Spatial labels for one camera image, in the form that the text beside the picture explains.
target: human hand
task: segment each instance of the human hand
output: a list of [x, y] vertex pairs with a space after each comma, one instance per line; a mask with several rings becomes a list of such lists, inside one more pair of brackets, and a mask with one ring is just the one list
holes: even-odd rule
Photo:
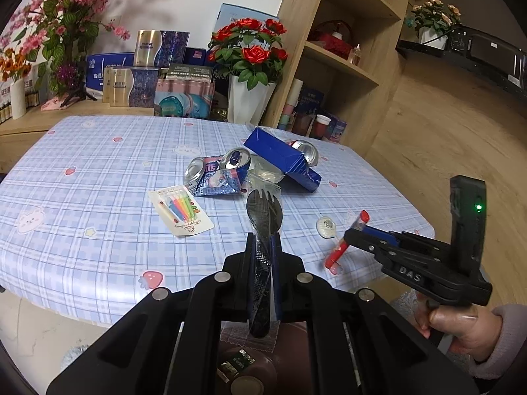
[[418, 331], [426, 338], [430, 337], [430, 328], [452, 334], [451, 352], [469, 354], [478, 362], [486, 361], [500, 338], [501, 316], [475, 304], [469, 307], [440, 306], [432, 310], [427, 299], [417, 294], [418, 306], [414, 318]]

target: red basket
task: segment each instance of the red basket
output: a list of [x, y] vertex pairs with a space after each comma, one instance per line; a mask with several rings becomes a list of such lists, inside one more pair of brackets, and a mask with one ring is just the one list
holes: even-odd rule
[[336, 54], [337, 56], [340, 56], [341, 58], [348, 59], [349, 53], [353, 49], [353, 46], [344, 40], [340, 40], [336, 37], [333, 37], [331, 33], [326, 33], [325, 31], [322, 31], [322, 28], [326, 25], [333, 25], [333, 31], [340, 32], [339, 29], [344, 26], [348, 30], [348, 36], [349, 41], [351, 41], [351, 27], [348, 25], [347, 22], [343, 20], [333, 20], [333, 21], [326, 21], [322, 22], [320, 25], [313, 28], [309, 36], [307, 37], [308, 41], [318, 41], [320, 44], [322, 44], [322, 47], [326, 49], [327, 51], [331, 52], [332, 54]]

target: metal bolt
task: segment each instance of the metal bolt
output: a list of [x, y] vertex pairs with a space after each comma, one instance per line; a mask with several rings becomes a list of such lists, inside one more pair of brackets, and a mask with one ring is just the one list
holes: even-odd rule
[[154, 300], [164, 300], [168, 297], [168, 290], [166, 288], [157, 288], [152, 291], [152, 297]]
[[359, 298], [362, 301], [371, 301], [375, 298], [375, 293], [367, 288], [359, 291]]
[[313, 275], [311, 273], [302, 272], [297, 275], [297, 281], [303, 284], [308, 284], [313, 280]]
[[227, 282], [230, 279], [230, 273], [228, 272], [218, 272], [214, 275], [214, 280], [216, 282]]

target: white vase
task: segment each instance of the white vase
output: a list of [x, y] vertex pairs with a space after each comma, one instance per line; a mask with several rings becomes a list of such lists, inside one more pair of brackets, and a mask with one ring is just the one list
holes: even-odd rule
[[11, 111], [14, 120], [26, 114], [26, 90], [23, 78], [11, 85]]
[[447, 35], [438, 38], [436, 30], [433, 28], [421, 28], [419, 30], [419, 43], [422, 44], [433, 40], [430, 43], [426, 43], [426, 46], [436, 47], [437, 49], [444, 50], [447, 38]]
[[246, 81], [239, 83], [238, 76], [230, 76], [227, 121], [237, 125], [248, 121], [253, 125], [260, 123], [275, 87], [276, 83], [267, 86], [258, 83], [254, 89], [248, 91]]

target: blue plaid tablecloth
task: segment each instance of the blue plaid tablecloth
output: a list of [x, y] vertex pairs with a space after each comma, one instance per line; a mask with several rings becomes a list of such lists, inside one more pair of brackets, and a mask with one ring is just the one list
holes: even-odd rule
[[[272, 130], [281, 140], [300, 138]], [[243, 251], [252, 231], [241, 195], [198, 198], [215, 227], [173, 236], [147, 191], [183, 183], [194, 156], [221, 155], [249, 136], [244, 125], [148, 116], [68, 117], [49, 130], [0, 184], [0, 285], [61, 314], [115, 323], [155, 286], [193, 287]], [[434, 229], [351, 149], [318, 140], [315, 193], [283, 188], [283, 250], [306, 271], [343, 290], [381, 275], [370, 254], [349, 249], [344, 272], [323, 259], [338, 239], [316, 222], [329, 216], [338, 237], [366, 209], [370, 225], [433, 237]]]

